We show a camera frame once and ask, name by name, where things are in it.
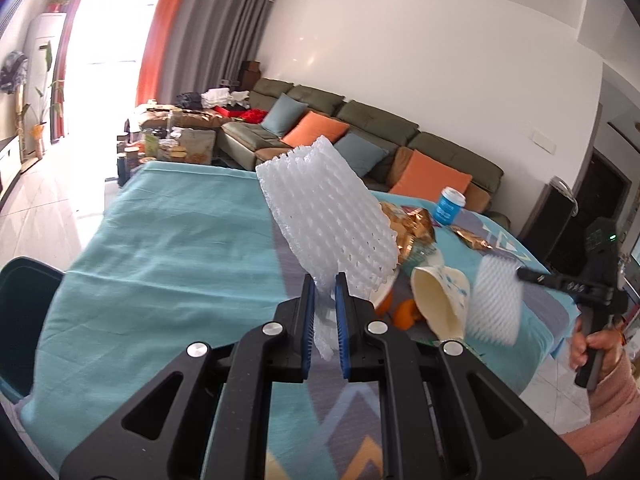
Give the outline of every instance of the gold foil wrapper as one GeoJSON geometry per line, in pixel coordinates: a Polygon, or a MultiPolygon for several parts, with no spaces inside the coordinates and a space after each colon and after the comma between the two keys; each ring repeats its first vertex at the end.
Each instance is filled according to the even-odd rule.
{"type": "Polygon", "coordinates": [[[436,241],[436,233],[431,222],[431,215],[423,207],[397,206],[389,202],[381,202],[382,212],[389,218],[391,228],[398,233],[396,243],[400,251],[398,262],[403,263],[411,253],[414,242],[419,240],[425,244],[436,241]]]}
{"type": "Polygon", "coordinates": [[[451,230],[458,235],[458,237],[464,242],[464,244],[473,249],[475,251],[485,251],[487,249],[493,249],[489,242],[487,242],[484,238],[476,236],[471,231],[467,231],[466,229],[457,227],[455,225],[451,226],[451,230]]]}

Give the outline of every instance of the blue pillow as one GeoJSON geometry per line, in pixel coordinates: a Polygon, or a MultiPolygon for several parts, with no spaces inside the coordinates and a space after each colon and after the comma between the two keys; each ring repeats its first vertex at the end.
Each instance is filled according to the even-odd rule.
{"type": "Polygon", "coordinates": [[[300,103],[288,95],[280,94],[260,126],[268,132],[282,137],[295,126],[307,106],[307,104],[300,103]]]}
{"type": "Polygon", "coordinates": [[[334,144],[334,148],[360,178],[389,154],[387,150],[354,133],[346,134],[334,144]]]}

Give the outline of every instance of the black speaker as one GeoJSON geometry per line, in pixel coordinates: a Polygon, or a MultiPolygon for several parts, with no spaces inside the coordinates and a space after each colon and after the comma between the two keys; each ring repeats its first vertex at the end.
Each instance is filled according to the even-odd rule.
{"type": "Polygon", "coordinates": [[[520,242],[546,264],[569,218],[577,212],[578,204],[567,184],[553,177],[542,190],[531,218],[522,229],[520,242]]]}

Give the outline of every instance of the dark brown door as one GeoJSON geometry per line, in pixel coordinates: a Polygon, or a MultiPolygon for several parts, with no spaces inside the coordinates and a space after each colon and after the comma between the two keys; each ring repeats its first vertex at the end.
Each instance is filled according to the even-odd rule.
{"type": "Polygon", "coordinates": [[[556,272],[577,276],[587,263],[584,232],[599,217],[618,219],[631,182],[596,150],[576,200],[578,214],[569,220],[548,263],[556,272]]]}

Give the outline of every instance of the pink sleeve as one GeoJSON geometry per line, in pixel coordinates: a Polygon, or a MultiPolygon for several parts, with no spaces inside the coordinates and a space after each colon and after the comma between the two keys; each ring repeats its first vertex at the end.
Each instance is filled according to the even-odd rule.
{"type": "Polygon", "coordinates": [[[616,453],[640,416],[640,392],[626,353],[589,395],[591,424],[562,435],[580,456],[587,474],[594,474],[616,453]]]}

